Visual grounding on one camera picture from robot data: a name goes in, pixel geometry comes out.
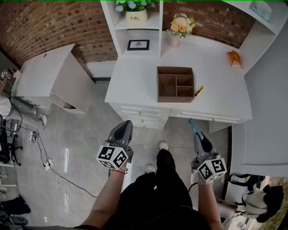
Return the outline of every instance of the red bracelet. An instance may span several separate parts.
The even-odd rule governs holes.
[[[116,170],[116,169],[112,169],[113,171],[117,171],[117,172],[120,172],[120,173],[123,173],[124,175],[126,174],[125,172],[121,172],[119,170]]]

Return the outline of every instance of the black pants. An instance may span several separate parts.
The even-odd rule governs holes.
[[[172,160],[174,166],[166,167],[167,159]],[[112,222],[119,222],[123,216],[124,219],[128,218],[130,223],[136,223],[153,219],[181,205],[192,207],[188,190],[175,170],[175,163],[169,151],[159,151],[157,167],[156,174],[152,172],[138,177],[122,192],[117,220],[114,219]]]

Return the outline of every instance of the white cube box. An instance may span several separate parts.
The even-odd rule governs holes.
[[[100,146],[96,159],[105,167],[120,169],[127,161],[128,155],[123,148],[112,146]]]
[[[205,160],[197,170],[205,181],[216,180],[227,172],[224,158]]]

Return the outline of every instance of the person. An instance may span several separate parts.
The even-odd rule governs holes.
[[[29,112],[28,105],[18,99],[13,98],[13,105],[11,105],[8,95],[4,94],[4,89],[10,78],[11,74],[8,72],[5,78],[0,83],[0,115],[6,121],[12,119],[22,120],[22,123],[24,124],[31,125],[40,130],[44,129],[47,123],[47,115],[41,114],[39,117],[37,117],[35,114]]]
[[[76,229],[222,229],[211,182],[198,176],[198,211],[176,172],[168,144],[161,142],[153,165],[122,193],[125,169],[112,170],[88,218]]]

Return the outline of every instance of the power strip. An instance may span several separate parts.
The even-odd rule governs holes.
[[[48,164],[50,164],[50,166],[53,165],[53,162],[51,159],[48,159],[48,161],[45,163],[45,170],[46,171],[49,171],[49,169],[50,169],[50,166]]]

